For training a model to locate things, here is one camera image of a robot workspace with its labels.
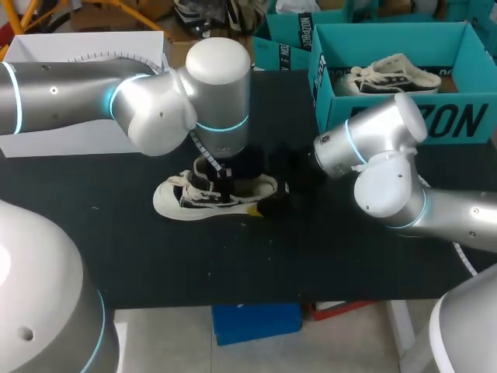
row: white sneaker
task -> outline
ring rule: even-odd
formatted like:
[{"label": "white sneaker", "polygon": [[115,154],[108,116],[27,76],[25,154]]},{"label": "white sneaker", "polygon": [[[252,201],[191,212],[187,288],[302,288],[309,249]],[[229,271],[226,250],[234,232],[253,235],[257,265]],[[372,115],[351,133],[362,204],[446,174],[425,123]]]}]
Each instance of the white sneaker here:
[{"label": "white sneaker", "polygon": [[222,214],[257,214],[257,203],[278,191],[278,182],[261,175],[253,180],[235,180],[235,194],[228,202],[214,191],[214,184],[203,172],[206,159],[193,163],[193,172],[186,170],[171,176],[154,193],[154,208],[162,216],[192,221]]},{"label": "white sneaker", "polygon": [[406,92],[411,95],[432,95],[442,80],[438,75],[414,66],[402,53],[374,62],[367,68],[354,67],[350,74],[337,81],[337,96],[370,96]]}]

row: shoelace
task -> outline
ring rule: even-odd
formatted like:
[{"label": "shoelace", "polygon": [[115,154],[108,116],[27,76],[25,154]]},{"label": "shoelace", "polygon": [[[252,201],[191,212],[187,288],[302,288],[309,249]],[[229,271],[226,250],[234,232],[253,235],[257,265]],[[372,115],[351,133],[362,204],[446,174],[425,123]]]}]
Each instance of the shoelace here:
[{"label": "shoelace", "polygon": [[353,79],[354,82],[368,82],[368,83],[378,83],[385,82],[387,79],[383,74],[375,71],[373,66],[368,66],[367,68],[360,68],[358,66],[352,68],[350,72],[356,77]]},{"label": "shoelace", "polygon": [[169,181],[177,187],[182,187],[182,195],[189,200],[205,200],[205,196],[202,194],[202,190],[197,189],[189,181],[192,176],[192,172],[188,169],[179,173],[179,176],[169,177]]}]

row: white tile floor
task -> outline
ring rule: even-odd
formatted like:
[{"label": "white tile floor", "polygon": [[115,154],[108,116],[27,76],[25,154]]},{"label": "white tile floor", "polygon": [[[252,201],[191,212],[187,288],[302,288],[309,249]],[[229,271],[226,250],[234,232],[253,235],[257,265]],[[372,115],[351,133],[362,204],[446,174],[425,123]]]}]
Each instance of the white tile floor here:
[{"label": "white tile floor", "polygon": [[[434,301],[408,304],[418,331]],[[223,347],[216,344],[210,307],[117,311],[115,321],[126,329],[122,373],[398,372],[383,303],[306,320],[299,333]]]}]

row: black table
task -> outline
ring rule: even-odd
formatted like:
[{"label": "black table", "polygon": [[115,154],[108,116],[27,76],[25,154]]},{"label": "black table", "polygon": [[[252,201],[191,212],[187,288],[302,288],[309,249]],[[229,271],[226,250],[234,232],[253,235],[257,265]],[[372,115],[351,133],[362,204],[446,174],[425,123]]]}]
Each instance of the black table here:
[{"label": "black table", "polygon": [[[281,141],[309,144],[317,126],[306,75],[254,73],[250,125],[251,142],[268,152]],[[196,156],[186,141],[158,158],[4,159],[0,198],[60,225],[118,309],[436,298],[469,278],[448,242],[396,236],[359,211],[352,177],[295,197],[301,208],[285,219],[160,217],[156,186]],[[434,187],[497,190],[491,145],[420,147],[417,165]],[[465,252],[477,270],[497,263],[495,254]]]}]

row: blue light ring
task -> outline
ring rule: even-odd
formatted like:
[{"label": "blue light ring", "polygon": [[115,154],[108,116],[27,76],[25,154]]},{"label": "blue light ring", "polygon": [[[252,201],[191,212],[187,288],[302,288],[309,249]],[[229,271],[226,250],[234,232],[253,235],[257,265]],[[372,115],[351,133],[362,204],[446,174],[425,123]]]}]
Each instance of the blue light ring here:
[{"label": "blue light ring", "polygon": [[200,128],[206,130],[206,131],[211,131],[211,132],[229,132],[236,130],[237,128],[243,126],[247,120],[249,119],[249,116],[247,114],[247,117],[245,117],[244,120],[242,120],[240,123],[236,124],[235,126],[229,127],[229,128],[212,128],[208,126],[204,126],[203,124],[200,124],[199,122],[196,122],[196,125],[199,126]]},{"label": "blue light ring", "polygon": [[349,143],[350,143],[350,146],[352,146],[352,149],[354,150],[354,152],[356,153],[357,155],[357,158],[365,165],[367,164],[366,162],[366,159],[364,159],[364,157],[359,153],[359,150],[357,150],[357,147],[356,145],[354,144],[354,141],[352,139],[352,135],[350,134],[350,129],[349,129],[349,120],[347,119],[345,121],[345,124],[343,125],[344,129],[345,129],[345,133],[347,135],[347,138],[349,139]]},{"label": "blue light ring", "polygon": [[106,327],[106,307],[103,304],[103,298],[102,298],[102,295],[100,294],[100,291],[98,291],[98,293],[99,293],[100,301],[102,302],[102,315],[103,315],[103,318],[102,318],[102,329],[100,330],[99,341],[97,342],[97,344],[95,346],[95,350],[93,350],[92,356],[89,358],[88,362],[86,363],[85,367],[81,370],[80,373],[86,373],[86,371],[88,371],[88,369],[89,369],[90,365],[92,364],[92,362],[95,360],[95,357],[96,357],[97,353],[99,352],[100,346],[102,344],[103,334],[105,332],[105,327]]},{"label": "blue light ring", "polygon": [[16,96],[16,109],[17,109],[17,118],[16,118],[16,130],[14,134],[18,134],[21,131],[21,127],[23,126],[23,107],[21,104],[21,92],[19,91],[19,83],[17,82],[16,73],[10,64],[7,62],[2,62],[2,64],[7,69],[9,73],[10,80],[12,80],[12,87],[14,88],[14,95]]},{"label": "blue light ring", "polygon": [[391,227],[391,226],[388,226],[387,225],[387,228],[392,228],[392,229],[403,229],[403,228],[408,228],[412,225],[414,225],[415,223],[418,222],[418,220],[423,216],[423,214],[425,213],[425,210],[426,210],[426,206],[428,205],[428,197],[426,196],[426,192],[425,190],[423,189],[422,190],[422,194],[425,198],[424,200],[424,203],[423,203],[423,206],[422,206],[422,209],[421,209],[421,212],[419,213],[418,217],[416,219],[414,219],[413,221],[411,221],[409,224],[406,224],[406,225],[403,225],[402,227]]},{"label": "blue light ring", "polygon": [[110,116],[112,117],[112,119],[116,120],[116,118],[114,118],[114,114],[112,112],[112,106],[114,104],[114,100],[116,99],[117,93],[120,92],[120,90],[123,88],[123,85],[125,83],[127,83],[127,82],[132,82],[133,80],[137,80],[139,78],[144,78],[145,76],[150,76],[150,75],[148,75],[148,74],[138,74],[138,75],[126,78],[121,83],[119,83],[119,85],[116,87],[116,89],[114,89],[114,92],[111,95],[110,101],[109,101],[109,112],[110,112]]}]

